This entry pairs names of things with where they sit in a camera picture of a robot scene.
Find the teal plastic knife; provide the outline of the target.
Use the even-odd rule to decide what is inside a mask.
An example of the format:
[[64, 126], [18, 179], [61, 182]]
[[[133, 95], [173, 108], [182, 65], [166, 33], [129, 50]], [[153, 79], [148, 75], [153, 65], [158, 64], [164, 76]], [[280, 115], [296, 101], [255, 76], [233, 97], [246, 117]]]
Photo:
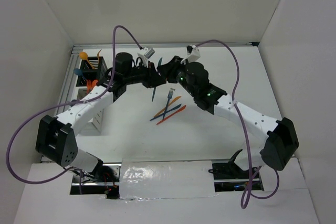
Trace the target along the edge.
[[[161, 58], [158, 60], [158, 63], [157, 63], [157, 66], [158, 66], [158, 67], [162, 64], [162, 60], [163, 60], [163, 57], [161, 57]], [[154, 101], [155, 93], [156, 93], [156, 87], [153, 88], [151, 102]]]

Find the orange plastic fork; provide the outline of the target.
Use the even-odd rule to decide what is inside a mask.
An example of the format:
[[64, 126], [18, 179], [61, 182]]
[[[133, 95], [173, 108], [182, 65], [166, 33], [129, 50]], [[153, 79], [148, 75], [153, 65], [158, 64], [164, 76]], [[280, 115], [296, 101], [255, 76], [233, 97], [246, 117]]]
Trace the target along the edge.
[[86, 87], [87, 87], [87, 93], [90, 93], [92, 90], [92, 82], [91, 80], [86, 80]]

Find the orange plastic spoon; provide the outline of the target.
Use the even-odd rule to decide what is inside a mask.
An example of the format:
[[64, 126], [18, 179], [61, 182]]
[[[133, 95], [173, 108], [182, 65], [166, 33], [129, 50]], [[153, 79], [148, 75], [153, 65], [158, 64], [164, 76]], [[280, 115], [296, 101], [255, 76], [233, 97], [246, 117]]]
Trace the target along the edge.
[[91, 86], [92, 86], [92, 87], [95, 87], [95, 86], [97, 85], [97, 83], [98, 83], [98, 80], [93, 80], [93, 81], [91, 82]]

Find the yellow plastic spoon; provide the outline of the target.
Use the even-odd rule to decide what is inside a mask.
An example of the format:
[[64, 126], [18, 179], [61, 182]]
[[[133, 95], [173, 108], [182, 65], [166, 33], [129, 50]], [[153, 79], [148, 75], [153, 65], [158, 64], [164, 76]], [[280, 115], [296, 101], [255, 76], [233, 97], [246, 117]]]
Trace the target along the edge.
[[79, 53], [79, 58], [80, 58], [81, 60], [83, 60], [83, 61], [86, 61], [92, 69], [95, 69], [95, 67], [93, 66], [93, 64], [89, 61], [89, 59], [88, 59], [88, 55], [87, 55], [86, 52], [83, 52], [83, 51], [80, 52], [80, 53]]

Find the blue plastic spoon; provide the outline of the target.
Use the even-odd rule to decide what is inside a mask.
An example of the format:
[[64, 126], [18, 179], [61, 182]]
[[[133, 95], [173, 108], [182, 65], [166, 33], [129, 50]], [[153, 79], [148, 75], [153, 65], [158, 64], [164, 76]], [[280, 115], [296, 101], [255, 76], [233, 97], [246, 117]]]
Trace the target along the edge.
[[79, 68], [74, 68], [73, 73], [79, 77], [82, 77], [84, 81], [86, 81], [86, 78], [83, 75], [83, 72]]

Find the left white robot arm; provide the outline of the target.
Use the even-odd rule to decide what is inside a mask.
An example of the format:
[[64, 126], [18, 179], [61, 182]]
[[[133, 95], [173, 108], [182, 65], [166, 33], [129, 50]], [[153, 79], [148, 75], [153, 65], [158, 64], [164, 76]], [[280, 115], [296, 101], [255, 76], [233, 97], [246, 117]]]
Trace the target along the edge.
[[153, 62], [138, 58], [137, 65], [131, 54], [118, 53], [114, 67], [106, 70], [97, 85], [77, 104], [54, 117], [44, 116], [39, 123], [36, 151], [59, 166], [73, 167], [85, 173], [91, 181], [103, 177], [103, 161], [81, 150], [76, 141], [78, 133], [98, 112], [121, 97], [128, 85], [141, 83], [154, 88], [166, 83]]

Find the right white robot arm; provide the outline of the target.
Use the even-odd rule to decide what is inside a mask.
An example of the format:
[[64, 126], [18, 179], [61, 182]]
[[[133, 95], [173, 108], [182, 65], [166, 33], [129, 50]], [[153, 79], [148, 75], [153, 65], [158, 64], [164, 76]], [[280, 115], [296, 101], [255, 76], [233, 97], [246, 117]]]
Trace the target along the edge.
[[256, 166], [267, 165], [282, 171], [298, 149], [299, 141], [292, 120], [277, 120], [234, 101], [230, 94], [210, 83], [208, 71], [201, 63], [184, 64], [182, 58], [175, 56], [159, 66], [157, 71], [168, 83], [179, 83], [200, 109], [243, 126], [261, 140], [263, 147], [251, 156]]

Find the orange plastic knife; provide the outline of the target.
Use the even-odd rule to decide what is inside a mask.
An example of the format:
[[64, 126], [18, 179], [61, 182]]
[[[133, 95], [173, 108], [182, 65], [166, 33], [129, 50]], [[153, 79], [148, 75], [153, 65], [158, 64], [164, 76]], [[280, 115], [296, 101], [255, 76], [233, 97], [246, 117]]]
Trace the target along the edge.
[[172, 114], [168, 115], [167, 117], [165, 117], [164, 119], [162, 119], [161, 121], [159, 121], [159, 122], [157, 123], [157, 125], [163, 123], [164, 121], [168, 120], [169, 118], [171, 118], [172, 116], [176, 115], [177, 113], [182, 112], [186, 107], [187, 107], [187, 105], [182, 106], [181, 108], [179, 108], [178, 110], [176, 110], [176, 111], [173, 112]]

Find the blue plastic fork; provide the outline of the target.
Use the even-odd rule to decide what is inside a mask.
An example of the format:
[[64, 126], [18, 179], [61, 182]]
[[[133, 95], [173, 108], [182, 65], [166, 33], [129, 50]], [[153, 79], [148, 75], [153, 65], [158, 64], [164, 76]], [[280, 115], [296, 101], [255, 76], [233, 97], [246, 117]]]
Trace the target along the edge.
[[170, 88], [169, 89], [169, 92], [168, 92], [168, 95], [167, 95], [167, 102], [166, 102], [166, 106], [164, 108], [164, 112], [163, 112], [163, 117], [162, 119], [165, 118], [165, 115], [166, 115], [166, 112], [167, 112], [167, 109], [169, 107], [169, 103], [170, 103], [170, 100], [172, 99], [172, 96], [173, 96], [173, 93], [174, 93], [175, 89], [174, 88]]

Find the yellow plastic knife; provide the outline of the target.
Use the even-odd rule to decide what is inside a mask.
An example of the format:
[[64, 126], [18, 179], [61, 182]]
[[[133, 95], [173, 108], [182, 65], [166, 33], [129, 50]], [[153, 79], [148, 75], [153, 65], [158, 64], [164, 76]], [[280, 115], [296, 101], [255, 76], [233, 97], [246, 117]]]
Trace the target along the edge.
[[[170, 106], [171, 104], [173, 104], [174, 102], [176, 102], [178, 99], [180, 99], [182, 96], [177, 96], [175, 97], [174, 99], [170, 100], [170, 102], [167, 104], [167, 107]], [[161, 109], [154, 117], [160, 115], [161, 113], [163, 113], [165, 111], [165, 108], [164, 107], [163, 109]]]

